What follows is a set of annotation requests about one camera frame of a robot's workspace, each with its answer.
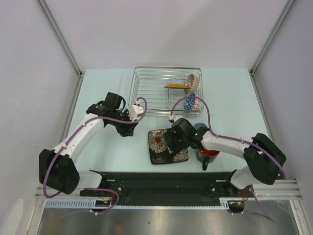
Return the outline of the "black floral square plate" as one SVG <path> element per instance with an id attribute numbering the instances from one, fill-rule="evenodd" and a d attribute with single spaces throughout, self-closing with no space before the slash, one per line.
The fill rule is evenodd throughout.
<path id="1" fill-rule="evenodd" d="M 157 129 L 148 132 L 150 161 L 153 165 L 182 163 L 189 160 L 188 149 L 173 152 L 169 149 L 165 134 L 171 129 Z"/>

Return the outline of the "blue rim red pattern bowl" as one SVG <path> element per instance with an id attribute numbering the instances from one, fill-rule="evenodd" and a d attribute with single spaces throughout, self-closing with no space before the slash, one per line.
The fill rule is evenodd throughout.
<path id="1" fill-rule="evenodd" d="M 195 93 L 190 93 L 189 98 L 186 99 L 184 109 L 185 111 L 195 111 L 200 110 L 201 108 L 201 101 L 196 98 Z"/>

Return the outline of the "brown white patterned bowl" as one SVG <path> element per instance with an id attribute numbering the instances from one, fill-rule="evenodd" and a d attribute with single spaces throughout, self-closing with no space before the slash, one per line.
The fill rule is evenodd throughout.
<path id="1" fill-rule="evenodd" d="M 185 81 L 187 88 L 184 89 L 186 94 L 195 93 L 200 87 L 200 80 L 197 76 L 190 74 Z"/>

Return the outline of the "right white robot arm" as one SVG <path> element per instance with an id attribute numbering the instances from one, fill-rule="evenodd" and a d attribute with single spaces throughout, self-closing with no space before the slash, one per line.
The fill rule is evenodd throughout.
<path id="1" fill-rule="evenodd" d="M 165 134 L 165 141 L 172 152 L 186 148 L 227 153 L 246 161 L 246 166 L 235 170 L 225 190 L 230 196 L 238 196 L 245 187 L 260 182 L 273 185 L 279 175 L 286 176 L 283 165 L 287 157 L 264 134 L 254 137 L 234 138 L 215 134 L 204 126 L 196 129 L 181 116 L 170 116 L 171 129 Z"/>

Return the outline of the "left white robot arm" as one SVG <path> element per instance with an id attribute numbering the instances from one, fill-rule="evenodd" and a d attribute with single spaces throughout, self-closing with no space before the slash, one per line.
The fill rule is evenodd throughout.
<path id="1" fill-rule="evenodd" d="M 88 143 L 107 125 L 116 128 L 122 137 L 133 136 L 138 117 L 145 113 L 136 100 L 129 108 L 125 99 L 114 93 L 107 93 L 101 100 L 88 107 L 78 127 L 53 149 L 43 149 L 39 154 L 39 182 L 45 188 L 58 193 L 71 194 L 78 188 L 91 188 L 96 195 L 104 195 L 108 183 L 103 174 L 94 170 L 79 171 L 76 161 Z"/>

